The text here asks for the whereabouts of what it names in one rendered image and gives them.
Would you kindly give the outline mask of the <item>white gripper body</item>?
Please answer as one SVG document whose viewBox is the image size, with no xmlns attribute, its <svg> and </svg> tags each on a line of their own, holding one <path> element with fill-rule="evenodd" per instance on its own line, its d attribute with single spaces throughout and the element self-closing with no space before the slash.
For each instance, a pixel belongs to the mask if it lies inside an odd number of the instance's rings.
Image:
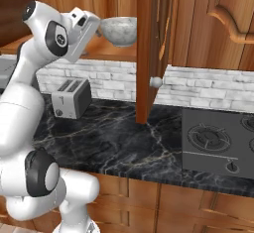
<svg viewBox="0 0 254 233">
<path fill-rule="evenodd" d="M 72 10 L 67 17 L 71 20 L 71 25 L 67 32 L 68 51 L 65 58 L 76 62 L 96 33 L 100 19 L 95 14 L 82 10 Z"/>
</svg>

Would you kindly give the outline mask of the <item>grey marbled bowl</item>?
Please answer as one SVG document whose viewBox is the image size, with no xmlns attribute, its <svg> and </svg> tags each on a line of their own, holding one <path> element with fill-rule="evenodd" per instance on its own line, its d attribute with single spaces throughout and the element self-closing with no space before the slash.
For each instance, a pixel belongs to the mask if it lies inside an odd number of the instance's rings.
<svg viewBox="0 0 254 233">
<path fill-rule="evenodd" d="M 136 17 L 112 17 L 100 22 L 103 37 L 114 47 L 131 47 L 137 40 Z"/>
</svg>

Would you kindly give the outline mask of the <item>open wooden cabinet door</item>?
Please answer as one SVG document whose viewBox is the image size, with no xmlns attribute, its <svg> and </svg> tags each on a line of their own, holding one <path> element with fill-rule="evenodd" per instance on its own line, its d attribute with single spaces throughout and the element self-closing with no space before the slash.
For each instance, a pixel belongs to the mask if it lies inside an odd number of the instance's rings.
<svg viewBox="0 0 254 233">
<path fill-rule="evenodd" d="M 159 89 L 150 78 L 163 79 L 168 65 L 172 1 L 137 0 L 137 123 L 147 122 Z"/>
</svg>

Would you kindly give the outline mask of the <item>closed wooden cabinet door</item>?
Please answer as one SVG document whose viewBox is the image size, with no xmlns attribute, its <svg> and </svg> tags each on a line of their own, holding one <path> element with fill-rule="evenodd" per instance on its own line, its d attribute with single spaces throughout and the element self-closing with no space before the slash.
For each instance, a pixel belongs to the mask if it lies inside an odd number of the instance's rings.
<svg viewBox="0 0 254 233">
<path fill-rule="evenodd" d="M 174 0 L 171 64 L 254 71 L 254 0 Z"/>
</svg>

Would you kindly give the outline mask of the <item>silver two-slot toaster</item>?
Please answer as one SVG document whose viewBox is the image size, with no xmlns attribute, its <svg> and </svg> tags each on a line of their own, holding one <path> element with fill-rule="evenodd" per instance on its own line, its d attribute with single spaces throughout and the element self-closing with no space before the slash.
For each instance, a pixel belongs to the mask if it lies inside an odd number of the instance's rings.
<svg viewBox="0 0 254 233">
<path fill-rule="evenodd" d="M 79 119 L 91 103 L 90 83 L 87 79 L 68 78 L 52 93 L 56 117 Z"/>
</svg>

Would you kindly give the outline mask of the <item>white round door knob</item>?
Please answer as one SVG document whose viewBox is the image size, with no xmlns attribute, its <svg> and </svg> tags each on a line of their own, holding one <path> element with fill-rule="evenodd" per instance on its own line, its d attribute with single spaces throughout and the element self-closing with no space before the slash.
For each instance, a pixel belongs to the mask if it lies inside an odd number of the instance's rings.
<svg viewBox="0 0 254 233">
<path fill-rule="evenodd" d="M 150 78 L 150 86 L 154 87 L 154 88 L 160 88 L 163 84 L 163 80 L 158 77 L 158 76 L 154 76 Z"/>
</svg>

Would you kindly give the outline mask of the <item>grey appliance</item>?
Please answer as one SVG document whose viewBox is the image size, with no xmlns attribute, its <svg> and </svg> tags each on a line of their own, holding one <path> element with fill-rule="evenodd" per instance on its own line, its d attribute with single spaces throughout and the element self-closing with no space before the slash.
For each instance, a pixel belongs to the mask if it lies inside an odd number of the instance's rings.
<svg viewBox="0 0 254 233">
<path fill-rule="evenodd" d="M 8 85 L 17 62 L 14 59 L 0 58 L 0 94 Z"/>
</svg>

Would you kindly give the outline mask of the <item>grey gas hob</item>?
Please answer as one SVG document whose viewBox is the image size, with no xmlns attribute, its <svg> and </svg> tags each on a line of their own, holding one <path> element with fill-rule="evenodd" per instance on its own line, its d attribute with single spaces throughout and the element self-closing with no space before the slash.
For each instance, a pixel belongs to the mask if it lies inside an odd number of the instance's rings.
<svg viewBox="0 0 254 233">
<path fill-rule="evenodd" d="M 185 170 L 254 179 L 254 113 L 185 108 L 182 148 Z M 231 161 L 238 174 L 226 169 Z"/>
</svg>

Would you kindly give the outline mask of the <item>black hob knob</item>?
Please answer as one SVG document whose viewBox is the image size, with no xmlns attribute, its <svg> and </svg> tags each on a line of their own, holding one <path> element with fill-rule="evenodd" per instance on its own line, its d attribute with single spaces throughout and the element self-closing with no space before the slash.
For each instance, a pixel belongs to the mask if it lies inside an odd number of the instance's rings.
<svg viewBox="0 0 254 233">
<path fill-rule="evenodd" d="M 229 162 L 225 167 L 230 173 L 239 173 L 239 166 L 237 166 L 233 161 Z"/>
</svg>

